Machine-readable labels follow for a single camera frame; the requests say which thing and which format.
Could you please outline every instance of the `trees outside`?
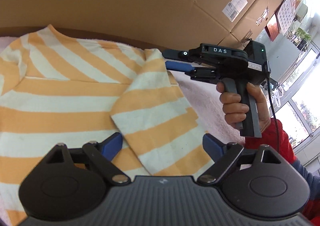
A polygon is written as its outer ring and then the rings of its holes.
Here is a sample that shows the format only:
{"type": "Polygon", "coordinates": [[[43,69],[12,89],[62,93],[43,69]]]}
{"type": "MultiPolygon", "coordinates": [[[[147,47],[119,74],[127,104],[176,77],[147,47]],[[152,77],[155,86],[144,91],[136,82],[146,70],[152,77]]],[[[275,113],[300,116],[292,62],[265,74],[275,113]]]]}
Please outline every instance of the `trees outside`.
{"type": "Polygon", "coordinates": [[[295,118],[296,118],[297,120],[300,120],[300,118],[299,118],[298,114],[296,113],[296,111],[294,111],[294,110],[292,109],[292,112],[293,112],[295,118]]]}
{"type": "Polygon", "coordinates": [[[287,80],[285,81],[286,84],[288,84],[289,86],[291,86],[298,78],[298,70],[296,69],[294,72],[291,73],[291,75],[287,78],[287,80]]]}
{"type": "Polygon", "coordinates": [[[311,113],[310,109],[305,105],[303,101],[300,104],[300,108],[301,108],[301,114],[306,119],[312,132],[316,131],[316,129],[318,128],[318,118],[311,113]]]}
{"type": "Polygon", "coordinates": [[[289,143],[291,144],[292,148],[295,148],[298,145],[298,142],[295,138],[290,137],[289,143]]]}

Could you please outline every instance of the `window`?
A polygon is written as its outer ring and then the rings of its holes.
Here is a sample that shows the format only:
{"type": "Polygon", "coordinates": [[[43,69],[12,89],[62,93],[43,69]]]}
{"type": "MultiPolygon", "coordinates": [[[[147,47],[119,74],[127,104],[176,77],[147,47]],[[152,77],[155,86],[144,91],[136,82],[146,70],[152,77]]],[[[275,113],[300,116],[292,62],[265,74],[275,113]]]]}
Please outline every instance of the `window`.
{"type": "Polygon", "coordinates": [[[289,102],[277,111],[276,117],[282,122],[283,129],[287,132],[292,147],[296,147],[309,136],[301,119],[289,102]]]}
{"type": "Polygon", "coordinates": [[[287,91],[293,83],[297,81],[297,79],[301,76],[301,74],[307,70],[307,68],[312,64],[315,60],[317,54],[311,49],[305,58],[300,62],[298,67],[292,72],[292,74],[286,79],[286,81],[282,84],[282,87],[285,91],[287,91]]]}
{"type": "Polygon", "coordinates": [[[295,151],[320,132],[320,64],[318,50],[311,45],[293,73],[283,82],[284,96],[280,108],[275,107],[289,141],[295,151]]]}

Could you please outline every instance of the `calendar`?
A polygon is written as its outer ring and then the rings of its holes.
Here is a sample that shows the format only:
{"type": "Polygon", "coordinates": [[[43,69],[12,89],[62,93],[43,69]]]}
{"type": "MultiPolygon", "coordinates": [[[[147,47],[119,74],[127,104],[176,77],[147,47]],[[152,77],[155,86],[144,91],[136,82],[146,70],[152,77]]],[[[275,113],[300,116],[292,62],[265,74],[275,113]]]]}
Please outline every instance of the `calendar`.
{"type": "Polygon", "coordinates": [[[295,4],[296,0],[284,0],[277,12],[278,23],[283,35],[287,32],[294,19],[296,8],[295,4]]]}

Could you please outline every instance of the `green plant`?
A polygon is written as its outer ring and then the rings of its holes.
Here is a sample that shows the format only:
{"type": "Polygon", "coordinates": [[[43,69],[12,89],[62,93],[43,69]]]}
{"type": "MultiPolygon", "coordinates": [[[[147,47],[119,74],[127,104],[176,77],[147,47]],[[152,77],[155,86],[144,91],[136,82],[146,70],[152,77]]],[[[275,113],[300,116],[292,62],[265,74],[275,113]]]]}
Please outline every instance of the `green plant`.
{"type": "Polygon", "coordinates": [[[298,28],[294,34],[295,34],[295,36],[296,36],[297,38],[303,39],[304,36],[305,36],[307,33],[306,33],[304,30],[302,30],[301,28],[298,28]]]}
{"type": "Polygon", "coordinates": [[[312,40],[312,36],[307,33],[304,37],[303,37],[307,42],[310,42],[312,40]]]}
{"type": "Polygon", "coordinates": [[[310,42],[312,40],[312,36],[301,28],[298,28],[294,34],[300,40],[304,39],[307,42],[310,42]]]}

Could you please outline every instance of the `red sleeve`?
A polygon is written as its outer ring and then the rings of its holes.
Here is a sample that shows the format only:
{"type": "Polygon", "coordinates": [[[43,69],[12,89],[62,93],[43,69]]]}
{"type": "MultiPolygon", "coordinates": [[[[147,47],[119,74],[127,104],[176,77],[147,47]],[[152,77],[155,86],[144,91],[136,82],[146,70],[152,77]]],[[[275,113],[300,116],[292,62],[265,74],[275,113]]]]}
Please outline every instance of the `red sleeve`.
{"type": "Polygon", "coordinates": [[[320,226],[320,217],[314,217],[311,222],[313,223],[313,225],[315,226],[320,226]]]}
{"type": "MultiPolygon", "coordinates": [[[[288,134],[283,130],[282,123],[277,120],[279,127],[279,154],[284,157],[290,164],[292,164],[296,157],[294,156],[291,144],[289,143],[288,134]]],[[[274,149],[277,149],[277,133],[275,120],[271,119],[270,126],[262,133],[262,138],[245,138],[245,148],[258,149],[259,145],[268,144],[274,149]]]]}

